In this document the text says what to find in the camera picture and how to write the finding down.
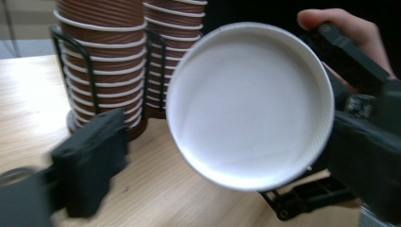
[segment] wooden surface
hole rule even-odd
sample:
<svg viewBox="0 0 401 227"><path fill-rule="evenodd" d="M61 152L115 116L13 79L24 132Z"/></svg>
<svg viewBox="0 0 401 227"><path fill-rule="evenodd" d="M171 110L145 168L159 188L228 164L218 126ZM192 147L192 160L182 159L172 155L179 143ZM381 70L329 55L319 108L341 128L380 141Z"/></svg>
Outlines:
<svg viewBox="0 0 401 227"><path fill-rule="evenodd" d="M50 165L48 152L69 136L69 110L55 56L0 61L0 173ZM209 183L183 160L165 120L150 119L129 147L130 164L96 216L68 218L61 210L52 216L56 227L357 226L359 210L337 206L283 222L256 192Z"/></svg>

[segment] human hand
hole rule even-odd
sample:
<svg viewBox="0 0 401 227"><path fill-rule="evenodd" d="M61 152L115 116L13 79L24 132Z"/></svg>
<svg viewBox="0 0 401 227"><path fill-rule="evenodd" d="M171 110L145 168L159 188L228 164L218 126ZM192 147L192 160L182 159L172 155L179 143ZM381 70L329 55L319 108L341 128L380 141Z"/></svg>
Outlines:
<svg viewBox="0 0 401 227"><path fill-rule="evenodd" d="M381 41L379 29L374 23L358 18L343 9L302 10L297 15L297 21L305 30L311 30L323 22L331 22L369 58L389 72L389 79L396 79Z"/></svg>

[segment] black wire cup holder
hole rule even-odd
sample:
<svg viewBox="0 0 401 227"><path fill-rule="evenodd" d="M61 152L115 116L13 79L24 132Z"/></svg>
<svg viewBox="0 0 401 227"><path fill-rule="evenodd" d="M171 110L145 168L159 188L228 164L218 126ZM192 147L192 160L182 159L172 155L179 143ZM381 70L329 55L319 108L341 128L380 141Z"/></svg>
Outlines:
<svg viewBox="0 0 401 227"><path fill-rule="evenodd" d="M67 75L64 71L65 67L65 62L64 58L62 57L62 51L61 51L61 46L63 44L68 44L69 47L74 48L83 58L85 68L87 70L87 77L89 81L89 87L90 87L90 94L92 97L92 104L94 106L94 113L95 115L101 114L101 110L99 108L99 98L98 98L98 92L96 88L96 75L94 73L94 65L91 60L91 56L89 52L86 50L85 46L80 44L78 41L75 39L71 38L70 36L64 34L58 26L51 26L49 28L51 38L53 45L56 49L56 53L58 56L58 62L60 65L61 73L62 73L62 79L64 83L64 88L66 90L66 94L69 94L69 85L67 83ZM127 129L127 133L129 136L129 140L134 140L137 137L139 137L147 128L148 125L148 120L150 118L156 118L156 119L166 119L166 110L164 108L164 97L165 97L165 91L167 89L166 84L165 84L165 73L166 73L166 42L164 38L158 34L155 31L148 30L146 29L146 35L147 35L147 41L146 41L146 64L145 64L145 78L144 78L144 86L143 86L143 97L142 97L142 112L141 112L141 120L140 122L132 127ZM150 57L153 52L153 46L152 44L156 42L161 46L161 69L160 69L160 74L161 74L161 82L159 86L159 101L158 101L158 107L152 107L147 105L147 96L148 96L148 85L149 85L149 68L150 68ZM77 130L80 129L80 126L77 125L76 119L74 115L72 114L72 111L70 111L66 117L67 121L67 127L70 133L75 133Z"/></svg>

